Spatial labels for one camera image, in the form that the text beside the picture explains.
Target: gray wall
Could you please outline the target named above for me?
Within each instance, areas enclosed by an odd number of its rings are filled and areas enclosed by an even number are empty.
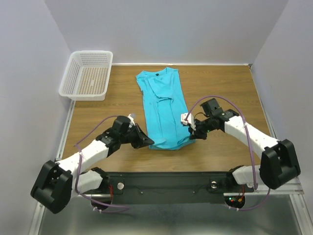
[[[313,216],[313,1],[290,0],[252,66],[278,138],[294,144]]]
[[[0,32],[0,234],[25,235],[68,111],[58,87],[70,51],[42,0],[0,1]]]
[[[45,0],[71,51],[115,63],[252,63],[288,0]]]

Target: purple cable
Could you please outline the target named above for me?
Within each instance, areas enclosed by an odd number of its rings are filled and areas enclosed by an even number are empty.
[[[266,197],[264,198],[264,200],[263,200],[262,202],[260,202],[258,205],[255,205],[254,207],[249,207],[249,208],[235,208],[235,207],[230,207],[230,206],[228,206],[228,208],[233,209],[233,210],[238,210],[238,211],[241,211],[241,212],[245,212],[245,211],[247,212],[247,211],[256,209],[256,208],[262,206],[262,205],[266,202],[266,200],[267,200],[268,197],[269,197],[269,193],[270,193],[270,188],[268,189],[268,193],[266,194]]]
[[[251,139],[250,139],[250,135],[249,135],[249,130],[248,127],[246,126],[246,119],[244,114],[241,112],[241,110],[230,100],[220,96],[220,95],[207,95],[205,97],[202,97],[201,99],[199,99],[192,107],[191,109],[188,111],[188,114],[185,118],[185,120],[187,120],[187,118],[189,117],[189,115],[191,114],[192,110],[195,108],[195,106],[203,99],[206,98],[212,98],[212,97],[216,97],[216,98],[220,98],[225,100],[226,102],[228,102],[229,104],[231,104],[240,114],[241,118],[243,119],[243,123],[245,126],[245,130],[246,130],[246,138],[248,140],[248,147],[249,147],[249,152],[250,152],[250,158],[251,158],[251,165],[252,165],[252,174],[253,174],[253,187],[254,190],[256,190],[258,188],[258,184],[256,183],[256,172],[255,172],[255,163],[254,163],[254,157],[253,157],[253,151],[252,151],[252,143],[251,143]]]
[[[94,202],[94,203],[97,203],[99,205],[102,205],[102,206],[106,206],[106,207],[114,207],[114,208],[121,208],[121,210],[119,211],[102,211],[102,210],[99,210],[98,208],[94,208],[94,210],[100,212],[100,213],[119,213],[119,212],[124,212],[124,211],[127,211],[129,210],[129,207],[126,207],[126,206],[121,206],[121,205],[112,205],[112,204],[107,204],[107,203],[103,203],[103,202],[99,202],[97,200],[94,200],[92,199],[91,197],[88,197],[86,196],[85,194],[81,193],[79,190],[78,190],[78,180],[79,180],[79,175],[80,175],[80,171],[81,171],[81,168],[82,168],[82,161],[83,161],[83,153],[82,153],[82,149],[81,147],[78,145],[80,142],[82,142],[84,139],[86,139],[92,132],[95,131],[95,129],[97,129],[105,120],[109,119],[109,118],[113,118],[113,117],[117,117],[117,115],[113,115],[113,116],[109,116],[105,119],[103,119],[98,125],[96,125],[95,128],[92,129],[92,131],[90,131],[87,135],[85,135],[80,141],[78,141],[74,146],[76,148],[78,148],[78,151],[79,151],[79,163],[78,163],[78,168],[77,168],[77,175],[76,175],[76,182],[75,182],[75,191],[81,195],[82,197]]]

